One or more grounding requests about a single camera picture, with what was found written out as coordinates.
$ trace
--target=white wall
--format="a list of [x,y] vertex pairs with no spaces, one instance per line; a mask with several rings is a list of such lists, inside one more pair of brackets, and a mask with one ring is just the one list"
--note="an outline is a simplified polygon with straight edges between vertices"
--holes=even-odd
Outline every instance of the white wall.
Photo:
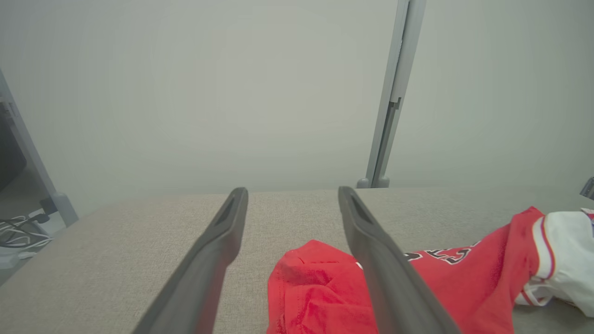
[[594,176],[594,2],[429,0],[391,187]]
[[12,0],[0,68],[79,215],[365,177],[396,0]]

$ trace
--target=red fabric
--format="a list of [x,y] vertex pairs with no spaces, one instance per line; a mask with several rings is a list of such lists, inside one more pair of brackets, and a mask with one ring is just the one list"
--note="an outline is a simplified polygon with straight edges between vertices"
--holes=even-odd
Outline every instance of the red fabric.
[[[514,299],[539,265],[534,207],[469,247],[407,253],[463,333],[513,333]],[[354,257],[312,240],[287,252],[268,280],[267,334],[377,333]]]

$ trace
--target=white trim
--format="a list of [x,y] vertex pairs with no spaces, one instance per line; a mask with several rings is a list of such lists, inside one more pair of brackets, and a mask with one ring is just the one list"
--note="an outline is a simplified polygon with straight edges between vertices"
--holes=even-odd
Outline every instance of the white trim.
[[532,225],[532,236],[538,252],[538,270],[536,275],[539,278],[546,279],[551,273],[552,262],[551,254],[546,246],[545,236],[542,235],[542,224],[545,217],[539,218],[534,225]]

